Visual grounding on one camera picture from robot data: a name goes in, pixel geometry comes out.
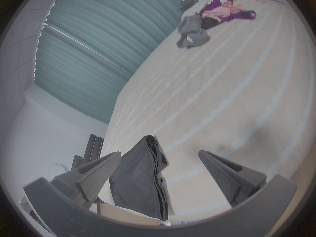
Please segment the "gray clothing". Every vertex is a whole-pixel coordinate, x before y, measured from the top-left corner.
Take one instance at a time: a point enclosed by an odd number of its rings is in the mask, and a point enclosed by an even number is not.
[[[188,16],[180,21],[178,32],[181,34],[181,37],[177,42],[177,46],[179,48],[190,48],[206,43],[209,37],[206,30],[201,28],[201,24],[202,19],[199,15]],[[187,37],[190,37],[193,43],[188,41]]]
[[[131,209],[144,215],[168,219],[167,197],[162,178],[157,179],[167,161],[158,148],[155,137],[142,138],[122,156],[120,165],[110,177],[115,206]]]

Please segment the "pillow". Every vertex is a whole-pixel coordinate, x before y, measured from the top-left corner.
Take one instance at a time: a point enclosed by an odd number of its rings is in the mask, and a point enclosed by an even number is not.
[[[193,16],[195,15],[195,13],[200,13],[200,11],[205,7],[205,4],[210,4],[212,1],[213,0],[205,0],[205,1],[197,2],[195,5],[193,5],[192,7],[190,7],[183,13],[181,20],[183,20],[184,17]]]

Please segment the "curtain fold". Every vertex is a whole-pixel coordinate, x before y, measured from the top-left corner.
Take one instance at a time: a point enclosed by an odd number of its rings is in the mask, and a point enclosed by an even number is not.
[[[177,27],[181,2],[57,0],[40,37],[35,83],[109,123],[118,93]]]

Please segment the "mattress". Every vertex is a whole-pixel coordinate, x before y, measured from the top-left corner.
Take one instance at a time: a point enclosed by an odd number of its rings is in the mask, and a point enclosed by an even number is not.
[[[231,207],[198,158],[206,150],[289,178],[315,138],[315,46],[290,6],[236,0],[257,13],[207,30],[210,41],[178,49],[175,30],[119,94],[101,156],[155,136],[169,219],[194,221]],[[113,203],[107,181],[99,198]]]

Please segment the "pink clothing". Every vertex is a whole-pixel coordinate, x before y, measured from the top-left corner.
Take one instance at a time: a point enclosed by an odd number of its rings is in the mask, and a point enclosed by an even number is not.
[[[213,18],[221,22],[221,18],[228,18],[231,14],[238,14],[240,11],[245,11],[241,5],[233,5],[231,1],[223,3],[212,10],[205,10],[202,13],[203,18]]]

